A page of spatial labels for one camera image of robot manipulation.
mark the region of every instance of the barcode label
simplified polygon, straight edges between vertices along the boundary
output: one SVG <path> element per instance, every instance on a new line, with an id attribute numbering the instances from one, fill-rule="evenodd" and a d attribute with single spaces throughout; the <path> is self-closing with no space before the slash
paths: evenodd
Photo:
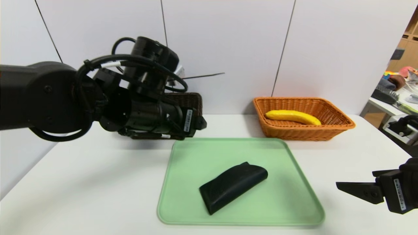
<path id="1" fill-rule="evenodd" d="M 187 110 L 186 121 L 184 122 L 184 129 L 183 129 L 184 132 L 189 132 L 192 116 L 193 116 L 193 110 L 191 109 Z"/>
<path id="2" fill-rule="evenodd" d="M 400 209 L 406 210 L 405 200 L 403 198 L 402 188 L 400 187 L 399 179 L 394 179 L 393 182 L 395 183 L 396 193 L 398 194 Z"/>

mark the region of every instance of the wicker basket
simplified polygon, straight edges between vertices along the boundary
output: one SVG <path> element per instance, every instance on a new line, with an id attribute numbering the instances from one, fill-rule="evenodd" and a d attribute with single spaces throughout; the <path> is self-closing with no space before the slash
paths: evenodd
<path id="1" fill-rule="evenodd" d="M 254 106 L 261 129 L 267 137 L 284 140 L 330 140 L 356 125 L 332 103 L 314 97 L 258 97 Z M 318 118 L 322 125 L 304 125 L 293 121 L 270 120 L 265 113 L 270 110 L 296 110 Z"/>

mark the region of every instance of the table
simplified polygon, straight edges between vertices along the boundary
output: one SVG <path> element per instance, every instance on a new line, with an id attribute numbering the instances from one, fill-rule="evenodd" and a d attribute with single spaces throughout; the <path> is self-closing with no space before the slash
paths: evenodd
<path id="1" fill-rule="evenodd" d="M 2 235 L 110 234 L 416 234 L 418 210 L 388 211 L 339 191 L 336 181 L 374 181 L 371 171 L 395 169 L 409 155 L 359 116 L 357 127 L 330 141 L 287 141 L 321 201 L 316 227 L 165 225 L 158 197 L 173 144 L 135 141 L 97 123 L 82 138 L 57 144 L 1 201 Z M 255 115 L 205 115 L 196 137 L 263 137 Z"/>
<path id="2" fill-rule="evenodd" d="M 411 95 L 410 91 L 402 88 L 402 89 L 398 90 L 397 93 L 399 94 L 399 101 L 401 103 L 409 105 L 412 108 L 418 110 L 418 104 L 413 104 L 413 103 L 409 103 L 409 102 L 405 101 L 405 98 L 407 98 Z M 396 116 L 396 115 L 405 114 L 404 112 L 398 110 L 397 108 L 393 107 L 392 105 L 389 105 L 385 102 L 382 102 L 380 100 L 377 100 L 375 98 L 370 97 L 369 101 L 366 104 L 366 107 L 363 109 L 363 112 L 360 114 L 360 116 L 364 117 L 364 115 L 366 115 L 366 113 L 368 112 L 368 110 L 370 108 L 370 105 L 373 105 L 373 106 L 377 107 L 378 109 L 385 112 L 389 116 Z"/>

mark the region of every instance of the desk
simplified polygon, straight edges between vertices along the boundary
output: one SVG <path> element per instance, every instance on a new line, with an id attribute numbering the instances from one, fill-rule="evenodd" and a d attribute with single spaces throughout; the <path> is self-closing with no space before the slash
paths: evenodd
<path id="1" fill-rule="evenodd" d="M 409 97 L 411 95 L 411 92 L 402 88 L 399 91 L 397 91 L 397 93 L 399 94 L 399 101 L 401 103 L 409 105 L 412 108 L 418 110 L 418 104 L 413 104 L 413 103 L 409 103 L 409 102 L 405 101 L 405 98 Z M 385 102 L 382 102 L 380 100 L 377 100 L 375 98 L 370 97 L 368 103 L 366 104 L 366 107 L 363 109 L 363 112 L 360 114 L 360 116 L 364 117 L 364 115 L 366 115 L 366 113 L 369 110 L 369 105 L 373 105 L 373 106 L 377 107 L 378 109 L 385 112 L 389 116 L 396 116 L 396 115 L 405 114 L 404 112 L 398 110 L 397 108 L 395 108 L 395 107 L 393 107 L 393 106 L 391 106 L 391 105 L 389 105 Z"/>
<path id="2" fill-rule="evenodd" d="M 173 141 L 135 141 L 97 123 L 82 138 L 57 144 L 1 201 L 2 235 L 416 234 L 418 210 L 388 211 L 339 191 L 336 181 L 373 181 L 409 155 L 359 116 L 330 141 L 287 141 L 321 201 L 317 227 L 165 225 L 156 214 Z M 196 137 L 263 137 L 255 115 L 205 115 Z"/>

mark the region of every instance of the plastic tray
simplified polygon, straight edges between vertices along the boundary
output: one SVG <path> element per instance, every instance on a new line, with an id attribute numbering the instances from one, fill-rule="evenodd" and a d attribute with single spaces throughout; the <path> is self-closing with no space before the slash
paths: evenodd
<path id="1" fill-rule="evenodd" d="M 268 178 L 213 215 L 199 187 L 248 161 Z M 194 138 L 173 145 L 158 203 L 163 223 L 178 225 L 310 226 L 324 209 L 287 145 L 272 138 Z"/>

